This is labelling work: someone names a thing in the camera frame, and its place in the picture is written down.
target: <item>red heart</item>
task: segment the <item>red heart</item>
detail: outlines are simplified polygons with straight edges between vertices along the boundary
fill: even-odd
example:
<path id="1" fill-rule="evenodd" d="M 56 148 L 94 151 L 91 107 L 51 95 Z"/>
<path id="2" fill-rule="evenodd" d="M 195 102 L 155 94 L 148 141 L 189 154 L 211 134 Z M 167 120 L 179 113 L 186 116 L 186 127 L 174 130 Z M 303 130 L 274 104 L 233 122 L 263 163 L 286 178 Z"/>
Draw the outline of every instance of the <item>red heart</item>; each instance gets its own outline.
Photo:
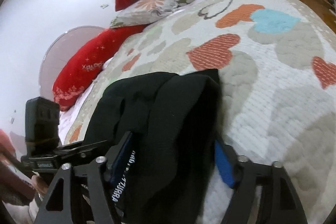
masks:
<path id="1" fill-rule="evenodd" d="M 229 51 L 229 48 L 238 44 L 239 41 L 240 36 L 237 34 L 223 34 L 192 49 L 186 54 L 196 70 L 221 69 L 232 58 L 232 52 Z"/>
<path id="2" fill-rule="evenodd" d="M 140 55 L 141 55 L 141 54 L 137 54 L 136 56 L 134 56 L 134 57 L 132 58 L 131 61 L 127 62 L 127 63 L 122 67 L 121 71 L 124 72 L 124 71 L 128 71 L 128 70 L 130 70 L 130 69 L 133 67 L 133 65 L 135 64 L 135 62 L 138 61 L 138 59 L 140 58 Z"/>
<path id="3" fill-rule="evenodd" d="M 318 56 L 313 57 L 311 64 L 315 75 L 321 83 L 322 89 L 325 90 L 328 86 L 336 84 L 336 65 L 326 63 Z"/>

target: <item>blue heart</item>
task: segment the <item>blue heart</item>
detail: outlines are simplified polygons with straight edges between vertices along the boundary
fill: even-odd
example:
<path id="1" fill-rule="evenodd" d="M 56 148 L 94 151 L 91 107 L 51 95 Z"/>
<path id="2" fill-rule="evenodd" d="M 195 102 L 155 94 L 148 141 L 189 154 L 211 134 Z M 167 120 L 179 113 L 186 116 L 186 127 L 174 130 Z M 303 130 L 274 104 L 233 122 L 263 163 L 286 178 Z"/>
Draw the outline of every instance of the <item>blue heart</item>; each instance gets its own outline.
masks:
<path id="1" fill-rule="evenodd" d="M 256 10 L 250 18 L 257 23 L 254 25 L 255 31 L 271 34 L 288 32 L 300 21 L 299 18 L 271 9 Z"/>

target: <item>metal bolt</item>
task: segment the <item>metal bolt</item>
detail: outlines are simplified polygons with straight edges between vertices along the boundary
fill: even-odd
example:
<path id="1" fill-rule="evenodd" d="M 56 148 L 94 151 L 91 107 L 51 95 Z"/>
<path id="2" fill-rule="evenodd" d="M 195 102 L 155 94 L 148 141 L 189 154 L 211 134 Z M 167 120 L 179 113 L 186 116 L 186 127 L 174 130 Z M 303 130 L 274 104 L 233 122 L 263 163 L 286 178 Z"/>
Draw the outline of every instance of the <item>metal bolt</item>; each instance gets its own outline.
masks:
<path id="1" fill-rule="evenodd" d="M 282 168 L 284 165 L 280 161 L 275 161 L 273 163 L 273 166 L 276 167 L 276 168 Z"/>
<path id="2" fill-rule="evenodd" d="M 62 164 L 62 166 L 61 166 L 61 168 L 62 168 L 63 170 L 68 170 L 68 169 L 70 169 L 70 167 L 71 167 L 71 164 L 70 164 L 70 163 Z"/>
<path id="3" fill-rule="evenodd" d="M 98 164 L 101 164 L 101 163 L 103 163 L 105 161 L 106 161 L 106 157 L 104 157 L 104 156 L 100 156 L 100 157 L 96 158 L 96 162 Z"/>
<path id="4" fill-rule="evenodd" d="M 238 161 L 239 162 L 247 162 L 247 161 L 249 161 L 249 158 L 244 156 L 244 155 L 241 155 L 241 156 L 238 156 Z"/>

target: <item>quilted bedspread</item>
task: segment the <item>quilted bedspread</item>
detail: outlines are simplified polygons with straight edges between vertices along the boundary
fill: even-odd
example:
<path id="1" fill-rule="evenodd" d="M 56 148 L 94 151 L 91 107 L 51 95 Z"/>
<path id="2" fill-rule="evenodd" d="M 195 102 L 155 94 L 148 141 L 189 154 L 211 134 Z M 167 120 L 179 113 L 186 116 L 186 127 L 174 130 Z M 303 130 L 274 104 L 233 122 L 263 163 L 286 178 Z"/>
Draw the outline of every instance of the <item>quilted bedspread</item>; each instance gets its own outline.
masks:
<path id="1" fill-rule="evenodd" d="M 218 68 L 222 136 L 254 162 L 280 160 L 308 222 L 336 204 L 336 35 L 298 0 L 204 0 L 125 41 L 67 134 L 83 140 L 112 82 Z M 232 195 L 215 169 L 198 222 L 220 223 Z"/>

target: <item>black metal frame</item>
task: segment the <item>black metal frame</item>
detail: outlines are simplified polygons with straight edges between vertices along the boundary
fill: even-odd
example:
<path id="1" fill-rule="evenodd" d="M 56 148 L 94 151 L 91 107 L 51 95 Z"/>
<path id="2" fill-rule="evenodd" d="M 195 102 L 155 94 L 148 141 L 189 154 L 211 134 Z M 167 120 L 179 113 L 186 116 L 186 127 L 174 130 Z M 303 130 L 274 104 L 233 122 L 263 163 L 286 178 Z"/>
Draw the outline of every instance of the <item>black metal frame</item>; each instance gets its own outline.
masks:
<path id="1" fill-rule="evenodd" d="M 50 184 L 35 224 L 59 224 L 60 219 L 63 224 L 85 224 L 88 220 L 94 220 L 95 224 L 121 224 L 104 174 L 110 170 L 114 175 L 116 162 L 134 137 L 126 132 L 105 156 L 97 157 L 89 164 L 74 167 L 69 163 L 63 164 Z M 256 164 L 246 156 L 237 156 L 233 148 L 223 144 L 221 139 L 219 142 L 233 167 L 235 180 L 234 194 L 221 224 L 248 223 L 258 185 L 263 186 L 263 191 L 256 224 L 307 224 L 300 199 L 280 162 Z M 83 217 L 82 184 L 87 185 L 91 219 Z"/>

